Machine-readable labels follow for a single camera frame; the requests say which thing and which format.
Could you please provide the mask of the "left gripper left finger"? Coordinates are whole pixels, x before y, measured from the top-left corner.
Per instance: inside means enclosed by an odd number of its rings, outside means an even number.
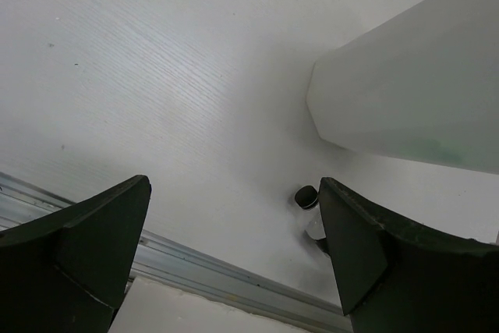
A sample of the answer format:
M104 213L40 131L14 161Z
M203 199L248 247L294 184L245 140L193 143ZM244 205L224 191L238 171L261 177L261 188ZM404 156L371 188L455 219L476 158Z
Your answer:
M3 332L106 332L122 305L152 187L136 175L1 233Z

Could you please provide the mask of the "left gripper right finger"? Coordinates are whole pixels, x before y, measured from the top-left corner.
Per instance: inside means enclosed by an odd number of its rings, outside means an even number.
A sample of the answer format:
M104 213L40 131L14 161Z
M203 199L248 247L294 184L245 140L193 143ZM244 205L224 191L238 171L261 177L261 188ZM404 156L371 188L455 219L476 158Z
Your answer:
M330 177L319 204L354 331L497 331L497 246L422 225Z

